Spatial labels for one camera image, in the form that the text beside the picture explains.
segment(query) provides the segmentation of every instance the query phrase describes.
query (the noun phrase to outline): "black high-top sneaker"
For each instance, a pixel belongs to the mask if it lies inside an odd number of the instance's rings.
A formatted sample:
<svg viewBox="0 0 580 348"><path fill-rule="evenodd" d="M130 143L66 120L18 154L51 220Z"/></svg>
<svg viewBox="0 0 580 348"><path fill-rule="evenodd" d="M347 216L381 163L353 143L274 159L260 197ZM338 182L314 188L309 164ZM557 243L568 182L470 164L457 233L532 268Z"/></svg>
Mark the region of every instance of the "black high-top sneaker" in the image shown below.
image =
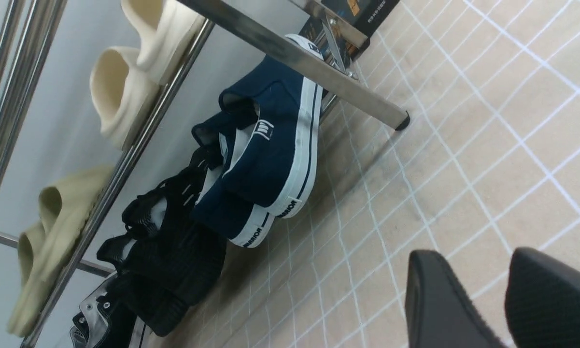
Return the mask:
<svg viewBox="0 0 580 348"><path fill-rule="evenodd" d="M124 270L123 252L134 242L128 234L110 238L100 247L97 258L118 269L118 279L109 290L118 293L120 300L156 335L164 337L179 324L189 305L155 280Z"/></svg>
<svg viewBox="0 0 580 348"><path fill-rule="evenodd" d="M107 240L97 258L113 261L120 274L152 280L185 304L200 302L219 278L226 255L225 238L189 218L204 176L202 168L187 167L138 196L122 214L126 236Z"/></svg>
<svg viewBox="0 0 580 348"><path fill-rule="evenodd" d="M117 293L109 290L117 280L114 273L80 303L69 332L73 348L128 348L137 316Z"/></svg>

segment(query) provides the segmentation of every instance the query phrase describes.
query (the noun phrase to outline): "cream slide sandal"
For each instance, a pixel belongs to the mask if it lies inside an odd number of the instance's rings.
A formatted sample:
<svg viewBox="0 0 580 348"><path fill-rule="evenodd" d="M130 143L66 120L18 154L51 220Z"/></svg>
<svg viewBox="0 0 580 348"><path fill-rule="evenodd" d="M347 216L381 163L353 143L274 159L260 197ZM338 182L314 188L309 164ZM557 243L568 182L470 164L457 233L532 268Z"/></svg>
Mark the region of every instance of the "cream slide sandal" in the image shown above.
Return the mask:
<svg viewBox="0 0 580 348"><path fill-rule="evenodd" d="M120 4L140 34L138 67L158 84L168 83L205 18L176 0L121 0Z"/></svg>
<svg viewBox="0 0 580 348"><path fill-rule="evenodd" d="M32 330L51 286L42 282L32 270L45 243L45 230L40 222L25 230L17 243L17 257L21 268L21 295L7 324L10 334L24 337Z"/></svg>
<svg viewBox="0 0 580 348"><path fill-rule="evenodd" d="M137 68L138 55L137 48L107 48L90 75L100 132L120 150L132 145L159 90L159 85Z"/></svg>
<svg viewBox="0 0 580 348"><path fill-rule="evenodd" d="M7 324L9 333L23 337L32 330L111 172L111 167L96 167L41 191L41 221L21 234L17 246L23 288Z"/></svg>

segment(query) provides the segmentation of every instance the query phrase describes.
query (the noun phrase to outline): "tiled floor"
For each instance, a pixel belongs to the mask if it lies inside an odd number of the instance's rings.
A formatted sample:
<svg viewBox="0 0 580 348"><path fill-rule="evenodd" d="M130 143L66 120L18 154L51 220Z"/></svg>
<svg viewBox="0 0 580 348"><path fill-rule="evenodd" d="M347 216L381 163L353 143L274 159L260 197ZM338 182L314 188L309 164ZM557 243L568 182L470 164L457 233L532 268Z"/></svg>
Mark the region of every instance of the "tiled floor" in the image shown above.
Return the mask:
<svg viewBox="0 0 580 348"><path fill-rule="evenodd" d="M231 249L210 298L153 346L406 346L418 248L447 257L512 345L515 247L580 270L580 0L402 0L357 69L411 126L339 106L309 209Z"/></svg>

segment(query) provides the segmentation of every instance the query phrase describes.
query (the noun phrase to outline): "white rubber sole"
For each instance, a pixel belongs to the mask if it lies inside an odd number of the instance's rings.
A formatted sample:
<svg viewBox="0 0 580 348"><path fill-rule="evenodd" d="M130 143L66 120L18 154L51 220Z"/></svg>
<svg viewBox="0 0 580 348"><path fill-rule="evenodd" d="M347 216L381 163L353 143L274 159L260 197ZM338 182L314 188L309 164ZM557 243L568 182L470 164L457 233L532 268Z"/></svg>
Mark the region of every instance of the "white rubber sole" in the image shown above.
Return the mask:
<svg viewBox="0 0 580 348"><path fill-rule="evenodd" d="M285 37L322 59L317 47L307 38L296 34L288 34ZM318 161L321 102L322 87L304 77L296 128L296 151L290 175L277 199L270 206L265 207L266 211L278 218L291 218L296 215L311 194Z"/></svg>
<svg viewBox="0 0 580 348"><path fill-rule="evenodd" d="M257 247L268 235L275 216L268 213L263 207L253 204L249 220L239 235L230 239L230 242L240 247Z"/></svg>

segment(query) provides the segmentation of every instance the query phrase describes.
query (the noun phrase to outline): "rack leg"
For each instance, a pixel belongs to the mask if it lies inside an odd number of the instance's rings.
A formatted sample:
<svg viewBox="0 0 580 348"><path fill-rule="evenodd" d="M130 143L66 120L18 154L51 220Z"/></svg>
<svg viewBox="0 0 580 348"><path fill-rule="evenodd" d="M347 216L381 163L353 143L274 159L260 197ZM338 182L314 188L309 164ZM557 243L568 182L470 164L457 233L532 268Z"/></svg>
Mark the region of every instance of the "rack leg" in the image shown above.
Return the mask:
<svg viewBox="0 0 580 348"><path fill-rule="evenodd" d="M408 112L371 92L360 82L340 73L312 53L280 37L225 2L221 0L179 0L179 2L313 80L366 114L382 121L385 125L397 131L409 125Z"/></svg>

